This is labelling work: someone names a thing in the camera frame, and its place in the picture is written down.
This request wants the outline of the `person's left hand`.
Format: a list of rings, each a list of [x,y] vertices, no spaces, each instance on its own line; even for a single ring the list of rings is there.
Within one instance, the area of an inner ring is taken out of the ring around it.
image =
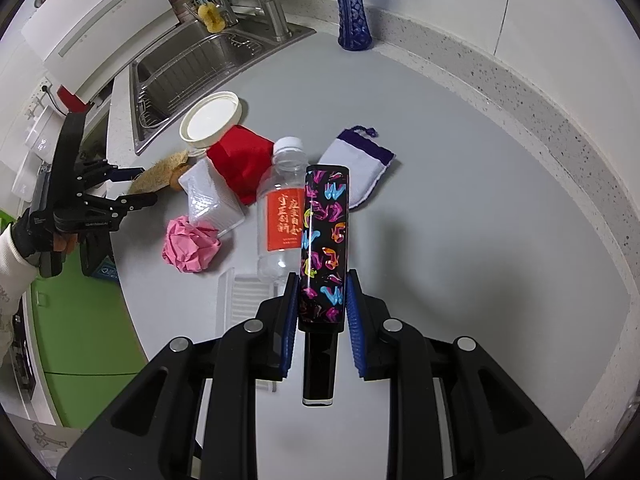
[[[78,243],[78,235],[77,234],[53,234],[53,250],[55,252],[60,252],[61,254],[69,255],[71,254]]]

